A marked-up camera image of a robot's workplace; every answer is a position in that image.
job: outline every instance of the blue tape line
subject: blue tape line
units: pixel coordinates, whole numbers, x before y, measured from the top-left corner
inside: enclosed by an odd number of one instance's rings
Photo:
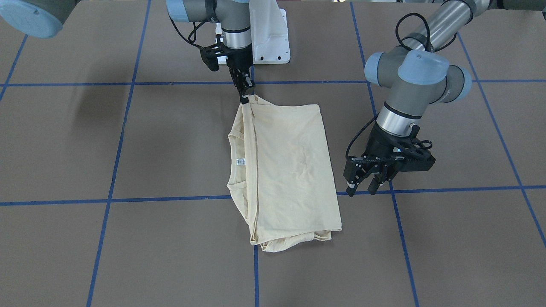
[[[424,188],[411,190],[394,190],[395,194],[418,194],[418,193],[445,193],[445,192],[476,192],[476,191],[506,191],[506,190],[544,190],[546,185],[533,186],[497,186],[497,187],[461,187],[461,188]],[[338,196],[345,196],[347,192],[336,193]],[[376,194],[391,194],[390,191],[379,190]],[[355,195],[370,195],[368,191],[356,191]],[[211,196],[174,196],[174,197],[140,197],[140,198],[113,198],[113,199],[65,199],[65,200],[32,200],[28,202],[0,202],[0,206],[29,206],[29,205],[62,205],[62,204],[97,204],[97,203],[138,203],[138,202],[171,202],[183,200],[204,200],[204,199],[231,199],[230,195]]]
[[[135,85],[233,85],[227,81],[135,82]]]
[[[504,82],[546,82],[546,79],[520,79],[520,80],[480,80],[481,83],[487,82],[487,83],[504,83]]]
[[[30,202],[0,202],[0,206],[65,205],[106,203],[107,199],[35,200]]]
[[[172,202],[177,200],[203,200],[210,196],[179,196],[179,197],[142,197],[142,198],[113,198],[112,203],[142,203],[142,202]]]
[[[545,186],[523,186],[523,188],[526,190],[534,190],[539,188],[546,188],[546,185]]]
[[[260,307],[260,282],[258,276],[258,245],[254,246],[254,306]]]
[[[104,209],[103,225],[100,230],[99,246],[97,248],[97,255],[95,256],[95,264],[93,266],[93,275],[91,276],[91,285],[89,286],[89,294],[87,295],[86,307],[91,307],[91,301],[93,299],[93,293],[95,291],[95,282],[97,281],[97,273],[99,270],[100,254],[102,253],[102,246],[104,243],[104,234],[106,232],[106,224],[108,222],[108,215],[110,214],[110,203],[106,204]]]
[[[470,64],[470,68],[472,68],[472,73],[474,74],[474,77],[476,78],[476,81],[478,83],[478,87],[480,89],[480,92],[482,93],[482,97],[485,101],[485,105],[487,106],[487,110],[489,111],[489,115],[491,116],[491,120],[493,121],[493,124],[495,125],[495,129],[497,130],[498,137],[501,139],[502,147],[505,149],[506,156],[508,157],[508,160],[510,161],[510,165],[512,166],[512,171],[514,172],[514,175],[516,177],[516,180],[518,181],[518,185],[521,189],[521,193],[523,194],[523,197],[525,199],[525,203],[527,204],[527,207],[529,208],[529,212],[531,213],[531,216],[535,222],[535,226],[537,227],[538,233],[541,236],[542,243],[544,244],[544,247],[546,247],[546,237],[544,236],[544,232],[542,231],[542,227],[540,223],[538,222],[538,219],[535,215],[535,211],[533,210],[533,206],[531,205],[531,202],[529,201],[529,198],[527,197],[527,193],[525,192],[525,189],[523,187],[523,184],[521,182],[521,178],[518,174],[518,170],[515,167],[514,161],[512,160],[512,156],[510,155],[510,152],[508,151],[508,146],[505,143],[505,139],[502,136],[501,130],[497,124],[497,121],[495,119],[495,115],[493,114],[493,110],[491,109],[491,106],[489,104],[489,101],[487,99],[487,96],[485,95],[485,91],[483,90],[482,83],[480,79],[478,78],[478,74],[476,73],[476,70],[474,69],[474,65],[472,64],[472,60],[470,60],[470,55],[468,54],[468,51],[466,49],[465,43],[462,41],[462,37],[459,33],[458,35],[459,41],[461,42],[462,49],[465,52],[466,58],[468,60],[468,63]]]
[[[11,76],[13,75],[13,71],[15,70],[15,66],[17,65],[17,61],[19,61],[19,57],[21,56],[23,47],[25,46],[25,43],[27,42],[27,38],[28,38],[28,35],[25,34],[25,36],[23,37],[23,41],[21,42],[21,46],[19,46],[19,50],[17,51],[17,55],[15,56],[15,59],[13,60],[13,63],[11,64],[8,77],[6,78],[4,82],[4,86],[2,86],[2,91],[0,92],[0,101],[4,97],[5,91],[8,88],[9,80],[11,79]]]
[[[394,193],[410,194],[410,193],[474,192],[474,191],[505,191],[505,190],[520,190],[520,189],[521,189],[520,186],[420,188],[420,189],[411,189],[411,190],[394,190]]]
[[[137,72],[138,72],[140,54],[142,52],[142,45],[144,43],[144,37],[145,37],[145,34],[146,34],[146,26],[148,24],[148,15],[150,14],[150,4],[151,4],[151,0],[148,0],[148,4],[146,6],[146,14],[145,14],[145,17],[144,17],[144,25],[142,27],[142,34],[140,35],[140,43],[139,43],[139,47],[138,47],[138,52],[136,53],[135,67],[134,67],[134,70],[133,70],[133,78],[132,78],[132,81],[131,81],[132,84],[131,84],[131,88],[129,90],[129,97],[127,98],[127,106],[125,108],[125,115],[123,117],[123,125],[121,126],[120,141],[119,141],[118,146],[117,146],[116,162],[114,163],[114,170],[112,172],[112,183],[110,185],[110,191],[108,193],[108,200],[111,200],[112,195],[114,194],[114,184],[116,183],[117,169],[118,169],[118,165],[119,165],[119,162],[120,162],[120,156],[121,156],[121,147],[123,146],[123,134],[125,132],[125,125],[127,123],[127,115],[129,114],[131,99],[133,98],[133,91],[134,91],[134,86],[135,86],[134,84],[135,84],[135,81],[137,79],[136,75],[137,75]],[[89,295],[87,296],[86,307],[91,307],[91,301],[93,300],[95,282],[97,280],[97,272],[98,272],[98,267],[99,267],[99,262],[100,262],[100,254],[102,252],[102,246],[103,246],[103,242],[104,242],[104,234],[106,232],[106,224],[108,223],[108,214],[110,213],[110,204],[111,204],[110,202],[108,202],[106,204],[106,209],[104,211],[103,226],[102,226],[102,230],[101,230],[101,233],[100,233],[99,245],[98,245],[98,248],[97,248],[97,257],[95,259],[95,265],[94,265],[94,268],[93,268],[93,275],[91,277],[91,284],[89,286]]]
[[[362,84],[366,80],[323,80],[323,81],[256,81],[256,84]]]
[[[364,58],[364,49],[362,48],[362,42],[360,41],[360,32],[358,31],[357,17],[354,15],[353,3],[349,3],[351,6],[351,14],[353,15],[353,24],[354,31],[357,34],[358,49],[360,50],[360,58],[362,59],[362,72],[364,72],[364,67],[366,66],[366,59]]]
[[[529,208],[529,212],[531,213],[531,216],[533,217],[533,221],[535,222],[535,226],[537,227],[538,234],[541,236],[542,243],[544,244],[544,247],[546,247],[546,238],[544,237],[544,232],[542,232],[542,228],[540,223],[538,222],[537,215],[535,214],[535,211],[533,210],[533,206],[531,206],[529,197],[527,197],[527,192],[525,192],[524,189],[521,189],[521,192],[523,194],[523,198],[525,198],[525,202],[527,203],[527,208]]]
[[[372,104],[372,112],[373,112],[373,115],[376,116],[377,110],[375,108],[375,101],[373,100],[372,87],[369,83],[367,86],[368,86],[368,94],[370,95],[370,103]]]
[[[131,85],[131,82],[85,82],[85,83],[15,83],[8,84],[8,87],[36,87],[36,86],[114,86]]]
[[[406,266],[408,269],[409,282],[411,283],[411,290],[413,293],[413,301],[415,306],[419,307],[419,298],[417,297],[417,289],[415,287],[415,281],[413,280],[413,272],[411,269],[410,256],[406,246],[406,237],[404,236],[404,230],[402,228],[402,221],[400,220],[400,213],[398,212],[398,203],[396,203],[396,195],[394,193],[393,183],[389,181],[390,194],[393,198],[394,213],[396,214],[396,223],[398,224],[398,231],[400,233],[400,241],[402,242],[402,249],[404,250],[404,258],[406,259]]]
[[[360,32],[358,31],[357,17],[354,15],[353,3],[350,2],[349,5],[351,6],[351,14],[353,15],[354,31],[357,34],[358,49],[360,50],[360,58],[362,60],[362,70],[364,72],[364,69],[366,67],[366,59],[364,57],[364,49],[362,48],[362,43],[360,41]],[[366,81],[365,83],[367,84],[368,94],[370,95],[370,102],[371,102],[371,105],[372,105],[372,112],[373,112],[373,115],[376,116],[377,115],[377,110],[376,110],[376,107],[375,107],[375,102],[373,101],[372,88],[370,86],[369,81]]]

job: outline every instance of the black gripper mount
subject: black gripper mount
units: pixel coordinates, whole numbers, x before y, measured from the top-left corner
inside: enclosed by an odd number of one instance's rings
[[[233,85],[239,92],[239,100],[242,104],[248,103],[248,98],[243,96],[249,88],[256,86],[254,80],[250,78],[249,71],[253,64],[252,44],[242,49],[232,49],[224,45],[220,37],[220,34],[216,35],[216,44],[199,48],[201,59],[211,71],[216,72],[219,70],[218,57],[226,56],[226,64],[229,67]]]
[[[386,181],[392,181],[398,172],[429,170],[436,161],[429,151],[432,142],[417,139],[418,132],[419,126],[414,125],[408,137],[397,137],[375,123],[364,153],[360,157],[347,157],[343,172],[348,185],[347,194],[353,196],[358,185],[371,174],[374,177],[368,192],[375,195],[379,187]]]

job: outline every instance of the folded shirt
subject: folded shirt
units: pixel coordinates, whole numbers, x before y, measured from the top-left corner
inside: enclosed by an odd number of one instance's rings
[[[228,135],[227,184],[263,251],[331,239],[341,217],[318,105],[283,107],[256,95],[239,105]]]

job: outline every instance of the blue joint cap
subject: blue joint cap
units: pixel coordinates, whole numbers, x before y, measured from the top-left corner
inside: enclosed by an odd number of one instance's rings
[[[0,16],[12,27],[37,38],[52,38],[63,28],[50,12],[22,0],[0,0]]]
[[[470,89],[472,88],[472,76],[470,76],[470,72],[463,67],[459,67],[459,69],[462,71],[462,75],[465,78],[465,83],[462,86],[461,93],[453,101],[465,98],[466,95],[470,93]]]
[[[377,69],[379,67],[379,60],[384,53],[385,52],[376,52],[372,54],[364,66],[364,75],[366,76],[366,80],[378,86],[381,86],[381,84],[379,84],[379,80],[377,80]]]
[[[174,21],[189,22],[183,0],[167,0],[167,12]]]
[[[427,51],[412,50],[398,68],[398,76],[416,85],[432,85],[442,81],[447,74],[449,61]]]

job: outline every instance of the black cable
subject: black cable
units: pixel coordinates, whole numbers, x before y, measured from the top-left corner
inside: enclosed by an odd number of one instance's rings
[[[422,149],[424,150],[428,150],[428,149],[431,149],[432,148],[432,142],[429,141],[429,140],[424,140],[424,141],[419,141],[419,142],[412,142],[413,145],[417,145],[419,147],[421,147]]]
[[[195,26],[195,22],[193,23],[193,30],[189,33],[188,35],[188,40],[192,43],[195,43],[195,41],[197,40],[197,30],[206,23],[207,21],[206,20],[203,20],[201,23],[199,23],[199,25],[196,27]]]
[[[353,138],[353,140],[349,143],[349,146],[347,147],[347,151],[345,152],[345,158],[349,159],[349,150],[351,150],[351,146],[353,146],[353,143],[354,141],[356,141],[358,139],[358,137],[362,134],[362,132],[364,130],[366,130],[366,128],[368,128],[369,125],[371,125],[376,119],[377,119],[377,116],[379,114],[377,114],[376,116],[374,116],[367,124],[364,125],[364,127],[362,127],[362,129],[360,129],[360,131],[355,135],[355,137]]]
[[[436,51],[440,51],[444,48],[446,48],[447,46],[451,45],[451,43],[455,40],[455,38],[457,38],[457,33],[455,33],[455,35],[453,35],[453,38],[449,41],[449,43],[443,45],[442,47],[436,49]]]
[[[400,39],[400,35],[398,34],[398,28],[400,27],[400,24],[408,17],[410,16],[415,16],[415,17],[419,17],[423,23],[425,24],[425,29],[426,29],[426,43],[425,43],[425,51],[428,51],[428,52],[431,52],[432,50],[432,44],[430,43],[430,27],[429,27],[429,23],[426,21],[425,17],[423,17],[421,14],[418,14],[418,13],[409,13],[407,14],[406,16],[402,17],[398,23],[396,24],[396,29],[395,29],[395,34],[396,34],[396,39],[398,40],[398,43],[400,44],[400,46],[402,46],[404,49],[408,50],[408,51],[411,51],[412,49],[408,46],[406,46],[403,42],[402,42],[402,39]]]
[[[173,20],[170,16],[169,16],[169,19],[170,19],[171,23],[173,24],[173,27],[174,27],[174,29],[176,30],[176,32],[178,33],[178,35],[180,35],[180,37],[181,37],[186,43],[188,43],[188,44],[190,44],[190,45],[192,45],[192,46],[195,46],[195,47],[197,47],[197,48],[199,48],[199,49],[202,49],[202,48],[203,48],[202,46],[196,44],[195,41],[191,42],[190,40],[188,40],[187,38],[185,38],[184,35],[182,35],[182,33],[180,33],[180,30],[178,29],[178,27],[177,27],[176,24],[174,23],[174,20]],[[202,26],[203,23],[204,23],[204,21],[201,22],[201,23],[199,24],[199,26],[195,27],[195,28],[193,29],[193,31],[190,33],[189,37],[192,35],[192,33],[196,33],[196,30],[197,30],[200,26]]]

